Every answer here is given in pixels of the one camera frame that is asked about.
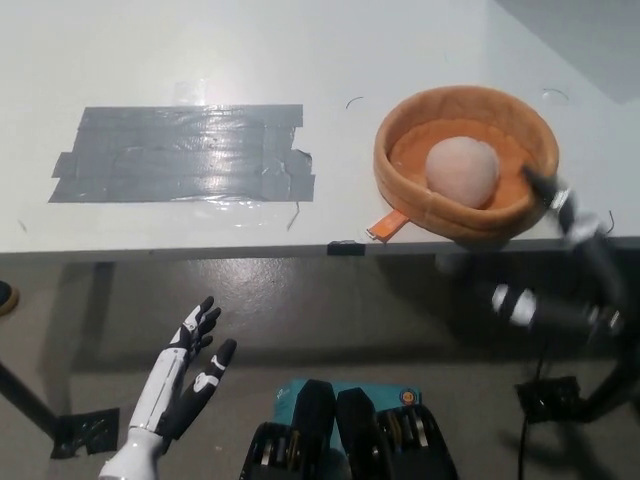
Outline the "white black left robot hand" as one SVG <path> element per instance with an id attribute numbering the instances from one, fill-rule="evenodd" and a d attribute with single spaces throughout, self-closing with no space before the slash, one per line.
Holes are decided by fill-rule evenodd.
<path id="1" fill-rule="evenodd" d="M 216 392 L 237 348 L 233 339 L 225 340 L 206 368 L 184 384 L 191 363 L 213 341 L 221 314 L 214 303 L 209 296 L 197 304 L 158 355 L 131 417 L 128 439 L 179 439 Z"/>

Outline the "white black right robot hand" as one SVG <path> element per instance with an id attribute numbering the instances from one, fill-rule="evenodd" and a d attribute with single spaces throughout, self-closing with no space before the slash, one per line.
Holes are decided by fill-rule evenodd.
<path id="1" fill-rule="evenodd" d="M 543 324 L 580 328 L 602 321 L 621 326 L 633 317 L 634 307 L 598 216 L 580 212 L 571 189 L 557 177 L 544 176 L 528 166 L 521 172 L 538 202 L 555 217 L 569 253 L 597 281 L 603 301 L 599 306 L 581 306 L 497 284 L 489 290 L 492 310 L 501 319 L 527 328 Z"/>

